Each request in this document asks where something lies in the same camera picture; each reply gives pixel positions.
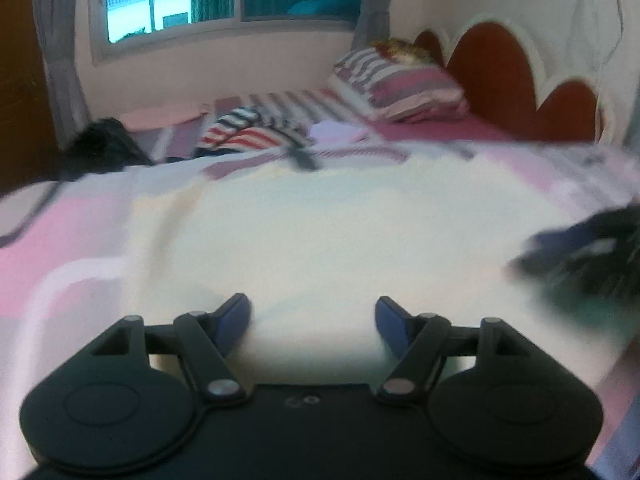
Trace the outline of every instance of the red headboard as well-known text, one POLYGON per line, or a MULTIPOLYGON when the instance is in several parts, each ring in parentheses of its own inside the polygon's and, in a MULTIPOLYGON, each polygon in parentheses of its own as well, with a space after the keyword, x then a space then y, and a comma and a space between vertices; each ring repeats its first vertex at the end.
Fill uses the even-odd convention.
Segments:
MULTIPOLYGON (((434 32, 425 30, 415 44, 428 49, 445 66, 443 48, 434 32)), ((594 139, 597 98, 590 86, 578 78, 569 79, 538 108, 529 57, 501 23, 482 22, 466 31, 446 69, 465 89, 474 114, 519 140, 594 139)))

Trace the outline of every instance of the pink towel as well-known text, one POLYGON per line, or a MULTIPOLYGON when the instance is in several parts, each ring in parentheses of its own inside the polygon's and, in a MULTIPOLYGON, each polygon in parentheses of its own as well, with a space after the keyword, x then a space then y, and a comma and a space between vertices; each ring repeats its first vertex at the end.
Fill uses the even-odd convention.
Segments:
POLYGON ((157 130, 175 124, 187 123, 208 114, 209 106, 201 103, 181 103, 159 106, 157 108, 141 108, 126 114, 119 119, 130 132, 157 130))

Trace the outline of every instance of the wall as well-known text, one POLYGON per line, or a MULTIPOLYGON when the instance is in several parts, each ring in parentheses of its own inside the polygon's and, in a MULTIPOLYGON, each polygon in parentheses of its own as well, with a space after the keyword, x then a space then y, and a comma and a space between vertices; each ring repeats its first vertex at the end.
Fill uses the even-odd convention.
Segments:
MULTIPOLYGON (((640 74, 640 0, 622 0, 626 32, 616 55, 602 70, 602 88, 612 101, 620 140, 632 110, 640 74)), ((548 76, 566 72, 596 78, 598 35, 590 0, 425 0, 425 20, 454 36, 479 13, 521 25, 536 42, 548 76)), ((607 53, 620 28, 615 0, 596 0, 600 43, 607 53)))
MULTIPOLYGON (((88 0, 78 0, 76 9, 76 66, 94 117, 170 101, 318 88, 353 39, 351 32, 326 31, 209 38, 94 66, 88 0)), ((424 0, 393 0, 393 34, 415 37, 424 9, 424 0)))

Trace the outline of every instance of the striped pillow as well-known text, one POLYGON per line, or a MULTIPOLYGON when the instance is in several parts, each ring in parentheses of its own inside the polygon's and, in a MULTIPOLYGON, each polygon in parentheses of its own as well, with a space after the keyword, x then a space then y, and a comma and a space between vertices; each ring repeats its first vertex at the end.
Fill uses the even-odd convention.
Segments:
POLYGON ((436 64, 396 63, 370 47, 348 53, 334 73, 371 105, 369 119, 447 120, 468 113, 465 91, 436 64))

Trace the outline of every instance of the wooden door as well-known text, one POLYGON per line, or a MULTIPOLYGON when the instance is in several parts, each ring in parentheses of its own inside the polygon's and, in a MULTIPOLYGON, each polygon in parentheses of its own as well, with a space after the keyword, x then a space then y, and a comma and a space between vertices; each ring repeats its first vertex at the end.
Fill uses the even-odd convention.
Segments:
POLYGON ((0 0, 0 196, 53 178, 59 150, 31 0, 0 0))

